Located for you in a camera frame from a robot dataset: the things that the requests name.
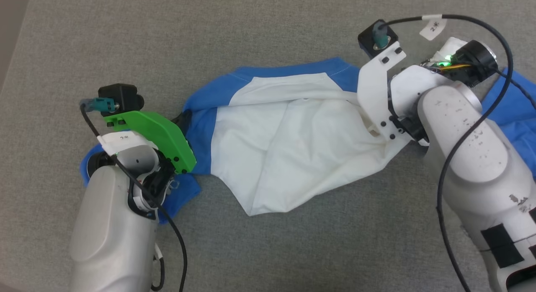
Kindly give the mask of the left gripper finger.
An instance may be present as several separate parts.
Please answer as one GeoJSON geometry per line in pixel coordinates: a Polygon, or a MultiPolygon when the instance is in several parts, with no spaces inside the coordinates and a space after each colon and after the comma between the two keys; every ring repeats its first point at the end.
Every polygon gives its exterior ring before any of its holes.
{"type": "Polygon", "coordinates": [[[176,118],[173,118],[173,123],[180,128],[180,131],[187,132],[189,130],[193,113],[191,110],[186,109],[181,112],[176,118]]]}

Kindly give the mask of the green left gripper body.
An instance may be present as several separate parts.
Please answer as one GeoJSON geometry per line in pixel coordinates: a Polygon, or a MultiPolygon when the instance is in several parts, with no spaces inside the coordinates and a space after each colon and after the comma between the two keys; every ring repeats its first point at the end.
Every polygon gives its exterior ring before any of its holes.
{"type": "Polygon", "coordinates": [[[155,154],[170,159],[176,173],[189,173],[196,166],[196,158],[188,141],[176,124],[155,112],[130,111],[105,113],[106,123],[112,123],[113,133],[104,136],[104,151],[118,157],[122,151],[147,146],[155,154]]]}

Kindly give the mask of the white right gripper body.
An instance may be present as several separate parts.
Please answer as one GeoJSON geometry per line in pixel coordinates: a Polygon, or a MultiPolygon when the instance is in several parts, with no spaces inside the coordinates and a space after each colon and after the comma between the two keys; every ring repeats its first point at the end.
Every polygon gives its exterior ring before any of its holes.
{"type": "Polygon", "coordinates": [[[482,112],[473,88],[497,69],[496,54],[486,44],[450,37],[430,59],[389,78],[388,71],[405,57],[406,53],[395,42],[360,70],[357,100],[371,122],[369,130],[392,140],[402,136],[427,143],[429,139],[418,117],[417,104],[423,93],[444,85],[458,90],[482,112]]]}

